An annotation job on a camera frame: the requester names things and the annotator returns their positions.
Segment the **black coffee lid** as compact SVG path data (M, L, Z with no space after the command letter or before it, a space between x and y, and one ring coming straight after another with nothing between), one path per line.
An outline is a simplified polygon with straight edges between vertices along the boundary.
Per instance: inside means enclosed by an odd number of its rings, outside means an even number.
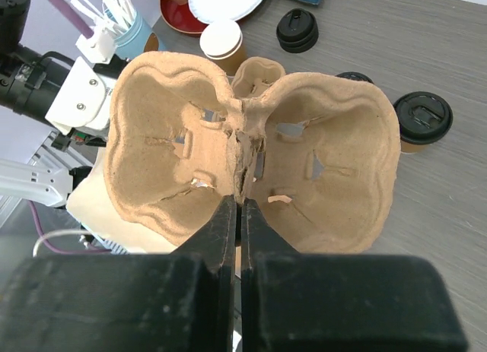
M454 121L449 103L437 94L416 91L405 94L394 104L401 140L413 145L440 141Z
M337 74L336 77L345 78L345 79L349 79L352 81L364 81L364 82L374 84L374 82L367 75L362 74L360 72L356 72L356 71L342 72L342 73Z

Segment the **brown paper bag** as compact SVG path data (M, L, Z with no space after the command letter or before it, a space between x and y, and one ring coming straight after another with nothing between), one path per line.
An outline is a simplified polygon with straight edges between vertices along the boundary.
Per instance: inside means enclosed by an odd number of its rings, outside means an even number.
M98 150L88 177L70 194L67 211L87 230L129 253L171 253L176 246L141 224L123 220L111 203L103 177L106 150Z

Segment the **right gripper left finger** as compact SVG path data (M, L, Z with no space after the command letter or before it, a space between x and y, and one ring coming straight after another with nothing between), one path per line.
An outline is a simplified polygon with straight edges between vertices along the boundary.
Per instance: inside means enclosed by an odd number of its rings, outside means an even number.
M237 205L169 254L46 255L1 299L3 351L230 351Z

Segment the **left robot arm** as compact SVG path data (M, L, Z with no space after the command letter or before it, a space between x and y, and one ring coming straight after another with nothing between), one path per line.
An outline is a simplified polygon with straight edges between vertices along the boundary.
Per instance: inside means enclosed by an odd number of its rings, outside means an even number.
M1 105L48 125L46 114L75 61L20 44L31 0L1 0Z

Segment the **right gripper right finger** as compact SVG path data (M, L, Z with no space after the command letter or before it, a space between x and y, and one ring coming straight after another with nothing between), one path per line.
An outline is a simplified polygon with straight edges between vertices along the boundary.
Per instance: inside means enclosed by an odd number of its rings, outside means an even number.
M241 208L245 351L465 351L444 279L410 255L305 254Z

